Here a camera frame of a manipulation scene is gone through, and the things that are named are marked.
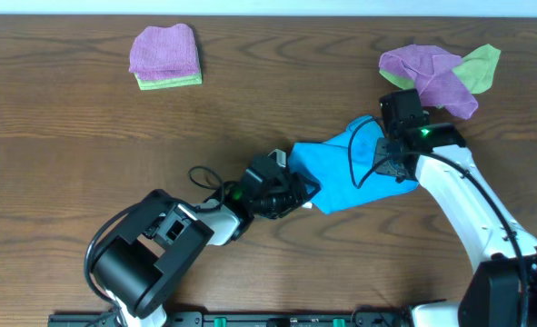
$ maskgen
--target blue towel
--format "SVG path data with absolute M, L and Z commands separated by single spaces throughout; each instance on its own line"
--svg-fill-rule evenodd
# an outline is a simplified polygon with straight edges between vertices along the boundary
M 321 185 L 321 191 L 312 202 L 323 213 L 329 214 L 387 196 L 408 193 L 417 182 L 397 183 L 394 177 L 373 173 L 361 189 L 357 190 L 349 175 L 347 146 L 353 130 L 370 115 L 352 121 L 347 130 L 323 144 L 294 145 L 288 160 L 292 172 L 298 172 Z M 363 126 L 353 139 L 353 170 L 357 183 L 373 166 L 377 139 L 383 137 L 376 122 Z

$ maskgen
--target green cloth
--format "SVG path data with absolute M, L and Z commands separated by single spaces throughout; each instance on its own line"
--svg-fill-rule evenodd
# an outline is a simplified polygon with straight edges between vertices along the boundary
M 202 83 L 202 73 L 198 74 L 191 74 L 183 77 L 176 77 L 176 78 L 170 78 L 170 79 L 164 79 L 164 80 L 156 80 L 156 81 L 145 81 L 142 79 L 139 79 L 137 74 L 134 75 L 134 78 L 137 79 L 137 83 L 139 84 L 139 88 L 142 91 L 145 90 L 158 90 L 162 88 L 167 87 L 177 87 L 177 86 L 186 86 L 186 85 L 195 85 L 195 84 L 201 84 Z
M 492 45 L 483 45 L 462 59 L 462 64 L 452 69 L 472 94 L 480 94 L 492 86 L 494 71 L 498 64 L 501 51 Z M 395 86 L 405 90 L 415 88 L 412 79 L 391 74 L 383 69 L 379 74 Z

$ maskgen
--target wooden table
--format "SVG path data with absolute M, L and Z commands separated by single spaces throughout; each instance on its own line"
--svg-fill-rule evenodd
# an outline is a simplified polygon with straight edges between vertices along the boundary
M 197 33 L 204 84 L 139 91 L 134 38 L 179 22 Z M 502 49 L 480 108 L 454 121 L 482 174 L 537 237 L 537 20 L 0 16 L 0 325 L 106 309 L 85 247 L 154 188 L 190 202 L 197 164 L 237 179 L 254 154 L 324 141 L 378 114 L 394 87 L 381 53 L 408 44 Z M 460 299 L 472 270 L 424 191 L 323 215 L 258 219 L 197 259 L 171 300 L 210 311 L 324 310 Z

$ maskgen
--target purple towel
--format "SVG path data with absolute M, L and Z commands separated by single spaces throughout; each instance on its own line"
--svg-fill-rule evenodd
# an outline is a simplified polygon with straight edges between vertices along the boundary
M 194 32 L 185 24 L 149 26 L 134 40 L 129 72 L 145 81 L 199 73 Z
M 435 45 L 407 45 L 379 59 L 379 68 L 415 81 L 422 105 L 443 105 L 451 114 L 469 119 L 478 102 L 452 72 L 460 64 L 460 56 Z

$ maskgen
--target stack of towels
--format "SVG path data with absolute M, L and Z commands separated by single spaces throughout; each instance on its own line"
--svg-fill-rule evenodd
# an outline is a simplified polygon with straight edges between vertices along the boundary
M 130 61 L 141 90 L 202 83 L 194 32 L 185 24 L 145 28 L 134 40 Z

